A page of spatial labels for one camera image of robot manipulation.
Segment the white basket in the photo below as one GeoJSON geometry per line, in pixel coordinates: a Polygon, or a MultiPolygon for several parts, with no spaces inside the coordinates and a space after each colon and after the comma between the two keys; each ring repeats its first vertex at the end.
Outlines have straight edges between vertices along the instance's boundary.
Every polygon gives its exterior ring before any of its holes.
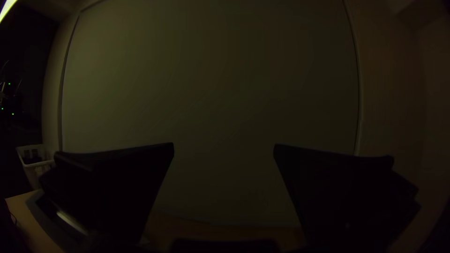
{"type": "Polygon", "coordinates": [[[17,147],[15,149],[22,162],[23,170],[25,171],[25,175],[27,176],[31,187],[33,190],[39,189],[41,185],[39,184],[38,179],[42,174],[51,169],[53,160],[48,156],[42,144],[17,147]],[[34,164],[25,164],[23,162],[25,157],[33,158],[36,156],[41,157],[42,162],[34,164]]]}

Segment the closet door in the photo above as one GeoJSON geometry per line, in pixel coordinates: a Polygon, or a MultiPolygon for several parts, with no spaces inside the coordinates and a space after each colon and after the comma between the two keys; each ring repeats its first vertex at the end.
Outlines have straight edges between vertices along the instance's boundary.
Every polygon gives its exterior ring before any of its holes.
{"type": "Polygon", "coordinates": [[[154,210],[176,216],[298,225],[273,145],[352,154],[357,120],[340,0],[106,0],[70,44],[64,151],[173,142],[154,210]]]}

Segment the desk surface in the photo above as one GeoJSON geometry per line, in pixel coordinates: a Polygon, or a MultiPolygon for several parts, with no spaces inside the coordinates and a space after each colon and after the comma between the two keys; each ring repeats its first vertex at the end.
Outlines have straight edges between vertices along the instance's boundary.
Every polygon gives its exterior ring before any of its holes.
{"type": "MultiPolygon", "coordinates": [[[[17,224],[26,237],[26,242],[35,253],[64,253],[44,232],[25,202],[36,191],[6,199],[10,212],[17,218],[17,224]]],[[[142,242],[152,249],[167,252],[177,238],[212,241],[234,241],[272,239],[282,251],[304,246],[305,240],[300,228],[251,228],[216,226],[207,223],[174,218],[152,212],[147,220],[142,242]]]]}

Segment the light strip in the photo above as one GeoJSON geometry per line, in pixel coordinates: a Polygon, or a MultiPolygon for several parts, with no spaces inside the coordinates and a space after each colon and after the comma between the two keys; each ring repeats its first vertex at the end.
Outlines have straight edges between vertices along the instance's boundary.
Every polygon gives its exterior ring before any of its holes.
{"type": "Polygon", "coordinates": [[[6,0],[5,5],[3,5],[3,9],[0,12],[0,22],[8,13],[9,9],[17,2],[17,0],[6,0]]]}

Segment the white wall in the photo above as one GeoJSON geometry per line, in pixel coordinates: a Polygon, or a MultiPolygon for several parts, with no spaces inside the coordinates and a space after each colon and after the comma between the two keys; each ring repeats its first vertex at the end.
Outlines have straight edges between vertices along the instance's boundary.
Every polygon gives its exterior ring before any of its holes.
{"type": "Polygon", "coordinates": [[[423,25],[422,18],[445,11],[433,5],[423,17],[407,13],[399,18],[380,1],[346,2],[361,70],[357,150],[360,155],[393,154],[394,170],[419,188],[416,200],[422,208],[389,250],[413,253],[427,239],[450,194],[449,17],[414,31],[423,25]]]}
{"type": "Polygon", "coordinates": [[[413,183],[424,129],[423,77],[413,34],[376,0],[346,1],[359,56],[361,118],[357,154],[395,157],[413,183]]]}
{"type": "Polygon", "coordinates": [[[63,149],[172,141],[155,210],[298,225],[274,143],[354,151],[353,41],[342,2],[326,4],[108,0],[88,9],[67,59],[63,149]]]}
{"type": "Polygon", "coordinates": [[[48,56],[42,90],[42,140],[51,157],[59,150],[58,104],[61,74],[66,50],[76,22],[76,15],[66,19],[58,28],[48,56]]]}

